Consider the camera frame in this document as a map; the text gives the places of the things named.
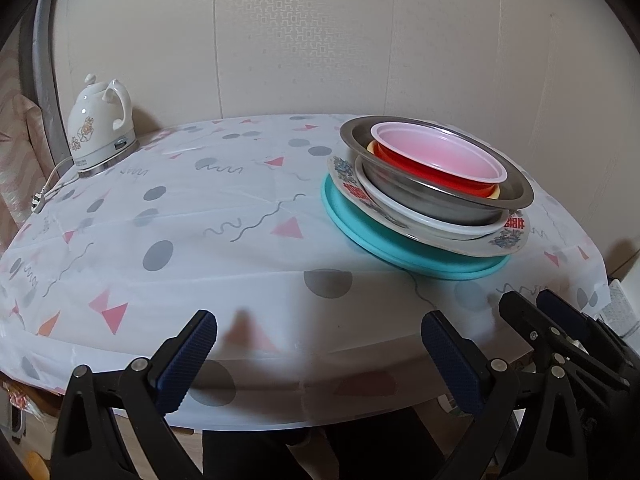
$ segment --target table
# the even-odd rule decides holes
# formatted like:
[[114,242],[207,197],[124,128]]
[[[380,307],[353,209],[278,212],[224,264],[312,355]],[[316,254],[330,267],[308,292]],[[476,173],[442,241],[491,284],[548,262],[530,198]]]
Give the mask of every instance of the table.
[[187,124],[63,187],[0,260],[2,371],[64,392],[75,366],[150,356],[204,308],[218,341],[168,422],[293,428],[442,393],[419,335],[433,308],[487,357],[512,360],[529,348],[498,316],[503,292],[548,287],[590,314],[609,303],[597,248],[533,181],[527,245],[492,276],[416,276],[352,243],[319,197],[352,117]]

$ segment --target person's leg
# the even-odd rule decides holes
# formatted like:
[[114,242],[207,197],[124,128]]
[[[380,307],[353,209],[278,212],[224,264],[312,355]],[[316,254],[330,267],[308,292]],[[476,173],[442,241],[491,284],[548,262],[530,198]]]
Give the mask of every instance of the person's leg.
[[310,480],[287,444],[296,430],[203,431],[202,472],[207,480]]
[[428,480],[444,456],[413,408],[325,426],[340,480]]

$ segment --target metal basin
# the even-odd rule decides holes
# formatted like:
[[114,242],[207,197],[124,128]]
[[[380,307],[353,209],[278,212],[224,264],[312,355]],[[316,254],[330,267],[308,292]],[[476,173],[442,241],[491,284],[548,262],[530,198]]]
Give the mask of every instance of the metal basin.
[[[507,179],[500,184],[500,198],[482,198],[440,186],[380,160],[367,151],[367,146],[373,140],[371,127],[384,122],[422,124],[447,130],[490,153],[507,170]],[[344,123],[340,136],[362,157],[365,173],[374,186],[396,202],[432,218],[459,225],[487,225],[497,221],[503,209],[523,209],[533,202],[533,189],[518,168],[482,142],[450,126],[398,117],[361,117]]]

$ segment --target screw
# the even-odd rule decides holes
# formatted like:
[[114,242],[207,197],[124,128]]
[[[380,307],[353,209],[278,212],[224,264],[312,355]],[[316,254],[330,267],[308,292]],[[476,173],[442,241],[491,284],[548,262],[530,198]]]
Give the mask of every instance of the screw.
[[496,372],[505,372],[507,371],[507,363],[505,363],[502,359],[494,359],[491,361],[491,368],[493,368]]
[[87,373],[88,369],[89,368],[87,368],[85,365],[77,366],[74,369],[74,377],[82,377],[85,373]]
[[562,379],[564,377],[564,370],[559,366],[552,366],[551,375],[553,375],[553,377],[557,377],[558,379]]
[[141,372],[142,370],[144,370],[146,368],[146,364],[147,364],[147,360],[143,357],[139,357],[137,359],[135,359],[135,361],[133,361],[131,363],[131,369],[134,372]]

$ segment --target turquoise plate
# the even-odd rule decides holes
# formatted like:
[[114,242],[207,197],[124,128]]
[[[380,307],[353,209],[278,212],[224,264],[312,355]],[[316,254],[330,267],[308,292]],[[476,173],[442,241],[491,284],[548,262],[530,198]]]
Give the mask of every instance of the turquoise plate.
[[322,183],[321,196],[331,220],[344,234],[363,249],[401,269],[440,280],[474,280],[501,269],[509,259],[509,256],[475,258],[450,253],[402,236],[371,219],[343,197],[329,175]]

